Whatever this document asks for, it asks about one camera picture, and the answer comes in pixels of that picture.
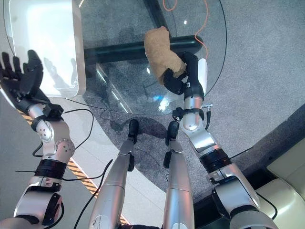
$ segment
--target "floor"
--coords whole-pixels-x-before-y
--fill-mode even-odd
[[[210,6],[211,20],[208,21],[202,37],[210,47],[208,66],[209,76],[213,78],[216,72],[216,68],[213,67],[213,56],[218,55],[216,59],[219,59],[224,51],[223,46],[217,46],[214,40],[218,40],[217,35],[224,37],[225,34],[221,29],[222,11],[217,5],[219,2],[211,0],[207,2]],[[221,77],[206,96],[205,101],[213,102],[209,131],[229,156],[235,156],[271,133],[305,102],[303,73],[305,72],[305,40],[303,39],[305,31],[299,29],[304,27],[305,23],[305,2],[278,0],[266,3],[224,0],[222,3],[228,35],[227,55]],[[131,8],[126,5],[121,17],[118,17],[120,10],[114,9],[122,9],[124,4],[128,3],[115,1],[100,7],[96,1],[83,3],[81,11],[84,47],[141,40],[145,31],[153,26],[152,20],[143,14],[146,9],[142,1],[136,1]],[[175,33],[175,26],[177,31],[181,32],[178,35],[195,31],[195,28],[200,26],[199,22],[205,16],[204,5],[201,1],[194,1],[190,5],[198,7],[193,8],[193,14],[191,14],[192,9],[187,8],[189,10],[187,16],[185,10],[181,10],[186,6],[180,2],[172,13],[163,10],[173,33]],[[111,9],[114,10],[113,16],[106,20],[105,13]],[[139,27],[131,19],[132,11],[140,13],[139,17],[143,26]],[[189,15],[197,15],[188,18],[189,21],[196,21],[197,24],[194,23],[184,30],[179,30],[178,28],[183,27],[178,23]],[[131,20],[131,22],[122,23],[124,20]],[[118,26],[110,27],[106,22]],[[219,33],[210,31],[213,26],[220,27]],[[136,168],[165,191],[167,171],[162,167],[162,163],[167,148],[164,144],[164,133],[172,118],[170,114],[155,115],[155,111],[150,110],[150,105],[141,103],[143,92],[136,90],[135,85],[138,88],[143,87],[142,76],[145,78],[144,81],[150,79],[145,72],[147,66],[145,61],[104,63],[98,66],[111,83],[121,89],[122,97],[136,114],[124,114],[122,109],[119,110],[119,106],[116,107],[111,101],[105,100],[112,95],[110,91],[107,94],[107,86],[96,73],[95,65],[87,66],[87,92],[83,98],[87,104],[120,111],[111,112],[91,108],[102,129],[117,147],[124,140],[122,136],[126,134],[129,120],[131,118],[139,120],[142,134],[139,136],[135,150]],[[179,140],[183,145],[189,168],[194,201],[197,202],[210,193],[211,185],[206,181],[206,171],[193,153],[188,139],[180,133]],[[239,163],[247,164],[248,167],[263,166],[257,164],[257,154],[251,150],[248,152],[247,159],[239,160]]]
[[[152,28],[153,24],[147,17],[147,12],[144,13],[142,1],[134,2],[135,4],[130,7],[130,5],[124,6],[129,3],[122,1],[105,1],[101,4],[100,1],[85,0],[81,9],[84,47],[140,41],[145,31]],[[217,1],[208,0],[207,2],[211,6],[211,18],[221,21],[222,12],[219,6],[213,5]],[[254,146],[246,154],[234,158],[243,171],[249,172],[270,162],[272,157],[277,156],[282,149],[289,147],[301,135],[305,135],[303,121],[305,120],[303,105],[305,102],[305,32],[300,29],[305,24],[305,2],[302,0],[289,2],[223,0],[222,3],[228,33],[227,56],[220,79],[205,98],[206,102],[214,104],[209,130],[229,156],[237,155]],[[178,1],[177,7],[182,7],[183,10],[177,8],[172,13],[163,12],[170,28],[173,28],[173,33],[182,35],[185,32],[177,24],[175,29],[173,19],[182,21],[186,15],[192,16],[187,18],[188,21],[196,22],[190,25],[189,33],[194,33],[194,29],[200,27],[205,16],[203,3],[194,1],[192,5],[184,5]],[[117,13],[121,12],[121,19],[115,14],[108,18],[110,25],[115,24],[118,25],[117,27],[109,26],[109,23],[107,24],[104,20],[111,9]],[[203,13],[198,13],[198,16],[194,17],[195,10]],[[141,24],[137,25],[137,20],[131,16],[131,12],[140,14]],[[124,17],[128,17],[131,21],[124,23],[126,21]],[[213,22],[209,22],[212,24],[207,25],[207,33],[203,32],[202,35],[208,46],[209,42],[215,40],[215,33],[209,31]],[[209,69],[214,71],[209,71],[212,81],[215,81],[217,77],[217,72],[220,70],[220,57],[224,54],[224,31],[221,28],[218,35],[221,37],[219,40],[221,51],[216,52],[217,43],[213,43],[209,54],[211,58],[208,59]],[[0,33],[0,38],[3,41],[0,44],[1,50],[9,50],[3,33]],[[125,84],[129,80],[129,74],[139,74],[139,76],[143,72],[147,74],[145,61],[118,62],[100,66],[111,79],[115,80],[115,74],[119,73],[119,76],[125,80]],[[102,91],[97,87],[99,82],[96,81],[96,66],[89,66],[89,70],[90,68],[91,72],[87,72],[86,94],[83,98],[73,98],[73,100],[105,108],[107,104],[102,103]],[[65,99],[54,99],[53,102],[61,104],[65,110],[85,107]],[[1,134],[0,144],[1,151],[6,152],[0,154],[0,161],[7,161],[7,163],[5,166],[1,163],[0,169],[1,174],[10,171],[8,176],[1,180],[0,219],[3,219],[11,216],[29,177],[28,174],[16,176],[13,171],[25,165],[36,166],[37,162],[30,157],[30,152],[39,144],[39,140],[27,123],[18,117],[14,110],[9,109],[3,99],[0,105],[0,129],[2,133],[7,132],[6,135]],[[167,186],[165,179],[167,171],[162,167],[163,156],[167,150],[164,133],[171,121],[171,116],[145,115],[143,112],[142,114],[124,114],[96,108],[90,109],[96,119],[93,133],[73,158],[89,176],[101,173],[105,164],[111,158],[115,158],[118,148],[124,141],[129,120],[136,117],[140,122],[141,134],[134,152],[136,170],[129,173],[127,178],[123,215],[130,223],[160,226],[163,220],[164,191]],[[71,137],[75,143],[81,142],[89,131],[88,117],[90,117],[89,114],[81,112],[67,114],[64,117],[70,126]],[[23,133],[29,135],[27,142],[20,140],[20,135]],[[210,194],[211,185],[206,181],[206,171],[198,162],[188,140],[182,133],[179,133],[178,139],[183,145],[194,201],[197,202]],[[16,158],[19,158],[22,152],[27,152],[29,157],[25,156],[27,159],[17,160]],[[73,177],[69,171],[66,175]],[[14,179],[19,181],[18,185],[12,182]],[[63,225],[70,227],[89,198],[89,192],[81,183],[76,182],[65,185],[61,193],[65,204],[71,204],[68,207],[71,210],[66,212],[64,218],[66,221],[63,221],[58,228],[62,228]],[[81,228],[86,228],[90,209],[89,207],[88,211],[85,211]]]

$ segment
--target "white panel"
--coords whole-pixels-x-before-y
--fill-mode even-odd
[[[41,89],[49,97],[86,90],[81,13],[73,0],[10,0],[14,52],[27,62],[37,52],[43,64]]]

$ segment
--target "silver metal arm segment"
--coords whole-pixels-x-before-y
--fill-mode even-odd
[[[43,229],[59,217],[62,198],[57,192],[75,148],[67,124],[61,118],[47,121],[45,106],[35,104],[28,110],[37,121],[35,130],[43,142],[43,157],[17,203],[14,218],[0,222],[1,229]]]
[[[169,141],[170,175],[164,209],[164,229],[194,229],[193,195],[181,145]]]
[[[189,96],[184,101],[184,109],[201,109],[202,102],[200,95]],[[258,195],[237,165],[231,162],[213,136],[204,128],[199,112],[185,114],[181,122],[180,128],[189,137],[200,162],[208,172],[208,179],[216,185],[213,199],[220,214],[228,219],[235,219],[231,228],[247,228],[237,226],[240,225],[237,223],[240,214],[245,215],[246,210],[250,213],[254,212],[255,216],[261,215],[261,218],[256,217],[256,219],[262,219],[265,222],[267,216],[257,211],[260,204]],[[269,228],[277,228],[272,220],[268,219]],[[256,223],[252,226],[263,225],[259,221]]]
[[[137,141],[139,123],[132,119],[129,123],[128,139],[122,144],[118,157],[113,163],[95,201],[89,221],[90,229],[117,229],[120,225],[127,172],[133,170],[133,145]]]

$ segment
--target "orange cable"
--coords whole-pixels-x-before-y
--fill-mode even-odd
[[[205,27],[207,21],[208,21],[208,15],[209,15],[209,8],[208,8],[208,3],[206,2],[206,0],[203,0],[204,1],[204,4],[205,4],[205,8],[206,8],[206,15],[205,15],[205,20],[204,20],[204,23],[202,25],[202,27],[195,33],[195,39],[203,45],[203,47],[205,48],[206,50],[206,55],[205,55],[205,59],[208,59],[208,48],[206,47],[205,43],[202,42],[201,40],[199,40],[197,38],[197,35],[203,30],[203,28]]]
[[[165,9],[166,11],[173,11],[173,10],[176,8],[176,6],[177,6],[177,2],[178,2],[178,0],[175,1],[175,5],[174,5],[172,8],[168,9],[168,8],[166,8],[166,6],[165,6],[165,0],[163,0],[163,7],[164,7],[164,9]],[[202,42],[201,40],[199,40],[199,39],[197,38],[198,34],[199,34],[199,33],[204,29],[204,27],[206,26],[206,23],[207,23],[207,21],[208,21],[208,16],[209,16],[209,7],[208,7],[208,3],[206,2],[206,0],[203,0],[203,2],[204,2],[204,4],[205,4],[205,8],[206,8],[205,20],[204,20],[204,23],[203,23],[202,27],[195,33],[195,39],[196,39],[200,44],[202,44],[202,46],[205,48],[205,53],[206,53],[206,54],[205,54],[205,59],[207,60],[207,59],[208,59],[208,48],[206,47],[206,45],[205,45],[204,42]]]
[[[173,6],[172,8],[169,9],[169,8],[166,8],[166,6],[165,6],[165,0],[163,0],[163,7],[164,7],[164,9],[165,9],[166,11],[170,12],[170,11],[172,11],[172,10],[174,10],[174,9],[176,8],[177,3],[178,3],[178,0],[175,0],[174,6]]]

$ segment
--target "cable connector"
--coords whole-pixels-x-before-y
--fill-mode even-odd
[[[213,103],[208,103],[208,104],[202,105],[202,108],[206,108],[206,126],[205,126],[206,130],[209,128],[209,125],[210,125],[212,107],[213,107]]]

